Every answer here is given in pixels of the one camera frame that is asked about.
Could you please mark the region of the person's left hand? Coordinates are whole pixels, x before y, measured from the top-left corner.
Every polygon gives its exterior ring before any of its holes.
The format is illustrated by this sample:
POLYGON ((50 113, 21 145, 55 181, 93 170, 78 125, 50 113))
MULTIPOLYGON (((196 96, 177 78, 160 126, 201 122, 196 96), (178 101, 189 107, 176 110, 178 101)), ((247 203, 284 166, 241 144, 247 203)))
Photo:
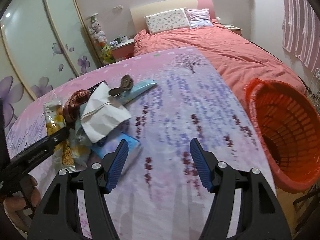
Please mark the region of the person's left hand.
MULTIPOLYGON (((31 193, 30 202, 31 205, 36 209, 39 206, 41 201, 41 194, 37 188, 37 181, 33 176, 30 176, 31 185, 33 187, 33 191, 31 193)), ((20 197, 8 197, 3 202, 5 213, 10 218, 11 222, 16 226, 16 228, 24 231, 29 232, 29 226, 27 226, 26 222, 24 222, 20 216, 18 215, 18 211, 24 209, 27 205, 24 198, 20 197)))

